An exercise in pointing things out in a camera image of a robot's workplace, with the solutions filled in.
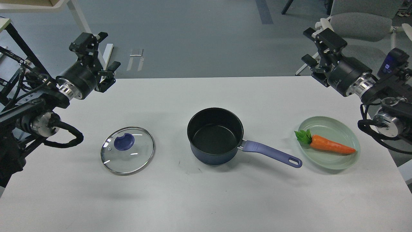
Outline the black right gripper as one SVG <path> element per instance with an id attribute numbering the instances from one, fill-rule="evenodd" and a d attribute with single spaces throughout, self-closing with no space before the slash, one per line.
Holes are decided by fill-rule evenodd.
<path id="1" fill-rule="evenodd" d="M 304 55 L 301 59 L 310 68 L 312 78 L 325 87 L 332 87 L 343 97 L 356 94 L 361 97 L 372 88 L 372 70 L 353 57 L 342 57 L 347 41 L 330 28 L 315 31 L 308 28 L 303 35 L 317 47 L 317 58 Z"/>

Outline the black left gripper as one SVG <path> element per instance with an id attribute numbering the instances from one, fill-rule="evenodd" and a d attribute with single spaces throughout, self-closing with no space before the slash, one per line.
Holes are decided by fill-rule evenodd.
<path id="1" fill-rule="evenodd" d="M 114 61 L 106 70 L 102 70 L 107 62 L 98 51 L 99 44 L 107 37 L 106 32 L 97 35 L 82 32 L 70 44 L 69 50 L 77 55 L 77 61 L 56 77 L 59 92 L 69 100 L 83 100 L 94 89 L 104 93 L 115 83 L 115 71 L 121 63 Z"/>

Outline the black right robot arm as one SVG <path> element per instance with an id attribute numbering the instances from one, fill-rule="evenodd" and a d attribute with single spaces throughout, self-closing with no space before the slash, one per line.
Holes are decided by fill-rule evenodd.
<path id="1" fill-rule="evenodd" d="M 411 143 L 411 78 L 408 68 L 409 55 L 393 48 L 385 57 L 377 75 L 372 69 L 353 57 L 346 57 L 342 50 L 347 42 L 334 31 L 326 28 L 315 31 L 308 28 L 303 35 L 313 41 L 320 60 L 306 54 L 302 57 L 310 67 L 312 77 L 325 87 L 331 86 L 344 97 L 357 95 L 362 119 L 358 128 L 385 148 L 411 155 L 386 143 L 403 140 Z"/>

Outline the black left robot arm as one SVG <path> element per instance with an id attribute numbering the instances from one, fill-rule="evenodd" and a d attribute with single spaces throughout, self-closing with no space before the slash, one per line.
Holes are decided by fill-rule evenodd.
<path id="1" fill-rule="evenodd" d="M 99 44 L 108 33 L 82 33 L 69 46 L 77 55 L 76 62 L 56 78 L 40 72 L 2 47 L 1 53 L 20 65 L 15 95 L 1 94 L 1 187 L 11 176 L 23 170 L 26 157 L 41 144 L 68 148 L 82 143 L 83 134 L 61 121 L 53 110 L 66 109 L 74 98 L 83 100 L 92 91 L 105 92 L 115 83 L 114 73 L 119 62 L 105 68 L 99 60 Z"/>

